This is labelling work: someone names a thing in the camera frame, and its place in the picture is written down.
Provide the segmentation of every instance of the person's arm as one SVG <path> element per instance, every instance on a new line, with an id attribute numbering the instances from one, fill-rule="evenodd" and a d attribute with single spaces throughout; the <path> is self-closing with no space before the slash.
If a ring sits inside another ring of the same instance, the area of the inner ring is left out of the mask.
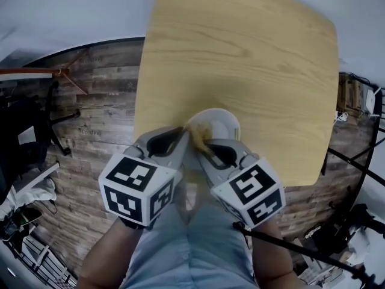
<path id="1" fill-rule="evenodd" d="M 282 239 L 275 217 L 253 229 Z M 287 249 L 253 238 L 253 268 L 261 289 L 299 289 L 303 284 L 293 271 Z"/>
<path id="2" fill-rule="evenodd" d="M 78 289 L 118 288 L 143 230 L 127 227 L 117 219 L 85 257 Z"/>

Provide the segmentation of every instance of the floor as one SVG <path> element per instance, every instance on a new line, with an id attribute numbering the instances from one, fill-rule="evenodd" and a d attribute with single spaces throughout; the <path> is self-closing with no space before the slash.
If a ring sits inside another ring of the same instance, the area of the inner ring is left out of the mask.
<path id="1" fill-rule="evenodd" d="M 57 186 L 57 213 L 52 214 L 39 204 L 43 217 L 36 232 L 75 275 L 79 275 L 87 252 L 115 219 L 103 208 L 97 178 L 113 153 L 123 152 L 132 144 L 142 48 L 143 41 L 138 40 L 92 46 L 70 70 L 72 78 L 89 95 L 82 95 L 64 80 L 54 93 L 52 117 L 76 109 L 81 111 L 81 117 L 54 126 L 63 146 L 70 147 L 72 154 L 64 157 L 56 147 L 49 149 L 46 162 L 60 162 L 60 168 L 52 175 Z M 75 55 L 76 51 L 66 52 L 34 66 L 63 67 Z M 51 82 L 25 81 L 13 93 L 38 94 L 44 104 Z M 371 122 L 358 126 L 338 122 L 330 146 L 353 156 L 367 147 L 372 132 Z M 288 205 L 279 216 L 283 235 L 301 237 L 326 220 L 332 213 L 329 202 L 340 202 L 347 195 L 347 187 L 356 187 L 359 179 L 357 169 L 330 155 L 327 173 L 320 175 L 315 185 L 286 188 Z"/>

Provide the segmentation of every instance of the table top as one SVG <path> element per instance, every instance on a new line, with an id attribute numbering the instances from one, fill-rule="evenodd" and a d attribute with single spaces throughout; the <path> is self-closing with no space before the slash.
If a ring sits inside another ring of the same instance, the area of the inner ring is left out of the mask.
<path id="1" fill-rule="evenodd" d="M 156 0 L 144 44 L 135 138 L 231 111 L 241 141 L 285 186 L 318 179 L 338 87 L 334 25 L 296 0 Z"/>

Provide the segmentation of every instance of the light blue shirt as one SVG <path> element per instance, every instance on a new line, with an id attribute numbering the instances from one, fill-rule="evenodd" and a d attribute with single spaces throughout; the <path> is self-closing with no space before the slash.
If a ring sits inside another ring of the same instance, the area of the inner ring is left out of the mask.
<path id="1" fill-rule="evenodd" d="M 255 289 L 251 253 L 233 222 L 206 204 L 185 225 L 169 205 L 143 232 L 122 288 Z"/>

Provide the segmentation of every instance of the black chair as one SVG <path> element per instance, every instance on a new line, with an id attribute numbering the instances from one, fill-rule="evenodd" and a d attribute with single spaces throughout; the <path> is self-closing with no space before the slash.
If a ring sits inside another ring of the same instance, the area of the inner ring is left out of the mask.
<path id="1" fill-rule="evenodd" d="M 63 148 L 52 129 L 52 125 L 80 116 L 80 112 L 51 120 L 51 102 L 53 89 L 57 89 L 55 81 L 48 90 L 45 110 L 36 101 L 37 96 L 28 98 L 18 97 L 9 107 L 4 106 L 4 100 L 0 106 L 0 204 L 7 194 L 17 176 L 40 167 L 46 158 L 47 149 L 53 141 L 63 153 L 71 153 L 69 148 Z M 33 127 L 35 141 L 20 143 L 19 135 Z"/>

